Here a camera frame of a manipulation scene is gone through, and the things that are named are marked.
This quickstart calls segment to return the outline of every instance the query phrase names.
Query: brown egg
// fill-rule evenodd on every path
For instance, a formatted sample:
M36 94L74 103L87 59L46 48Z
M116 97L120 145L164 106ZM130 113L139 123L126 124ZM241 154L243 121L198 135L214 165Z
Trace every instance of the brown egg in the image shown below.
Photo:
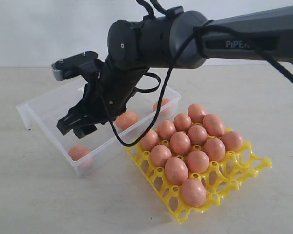
M156 145L152 151L150 158L155 166L165 167L168 159L172 157L170 149L165 145Z
M203 147L203 151L207 154L210 161L220 162L224 159L226 149L225 145L220 139L208 139Z
M207 141L207 132L205 128L200 125L194 125L190 127L188 133L192 145L203 146Z
M82 145L75 145L68 151L68 155L72 158L73 161L78 161L79 159L83 158L91 151ZM81 164L82 167L89 167L92 165L93 158L88 158L85 162Z
M177 131L187 132L192 126L192 120L187 114L179 113L175 116L174 125Z
M165 164L165 175L171 184L182 185L188 178L189 171L181 159L172 157Z
M184 132L175 132L170 138L170 146L176 155L186 156L191 150L191 141Z
M244 143L242 135L237 131L229 131L220 137L226 150L239 151Z
M192 104L188 108L188 115L192 119L193 123L202 123L206 114L206 109L200 104Z
M164 120L160 123L160 125L157 128L157 133L161 140L168 140L170 141L171 136L176 132L175 125L169 121Z
M164 105L166 105L166 104L169 103L169 102L170 102L169 99L167 99L167 98L163 98L163 99L162 99L162 105L161 105L161 107L164 106ZM156 103L153 105L153 108L152 108L153 111L156 111L156 109L157 109L157 104L158 104L158 102L156 102ZM162 111L159 115L160 115L160 116L168 115L168 114L170 114L171 110L172 110L172 106L169 106L169 107L167 107L164 111Z
M210 136L221 137L225 132L223 121L215 114L206 114L204 116L203 127Z
M191 172L203 173L209 167L209 157L201 150L194 150L188 154L186 165Z
M201 181L187 179L180 189L183 201L191 207L201 207L207 201L207 192Z
M156 131L151 129L141 140L140 146L143 150L151 151L156 145L160 143L160 138L158 137Z
M118 128L125 130L138 121L139 117L136 113L132 111L126 111L116 118L115 124Z

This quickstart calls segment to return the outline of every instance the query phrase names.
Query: clear plastic container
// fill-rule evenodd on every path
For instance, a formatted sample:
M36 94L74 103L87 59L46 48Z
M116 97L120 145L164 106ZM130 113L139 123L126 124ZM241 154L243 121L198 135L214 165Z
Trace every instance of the clear plastic container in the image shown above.
M77 79L17 106L26 128L30 130L33 125L37 124L55 147L65 156L80 177L85 176L93 169L102 167L108 160L124 149L116 139L109 123L105 125L98 124L98 130L82 139L78 139L73 131L63 136L57 129L57 121L65 116L68 109L76 105L82 98L85 84L86 81L83 78ZM137 87L147 89L156 85L156 80L143 77ZM123 141L131 143L152 122L155 115L152 107L158 100L160 89L161 87L153 93L137 93L130 99L127 109L138 114L139 122L124 131L118 130ZM167 87L164 98L170 99L171 102L161 108L157 122L171 119L176 114L181 95ZM91 152L82 159L73 161L68 155L68 151L75 145L86 146Z

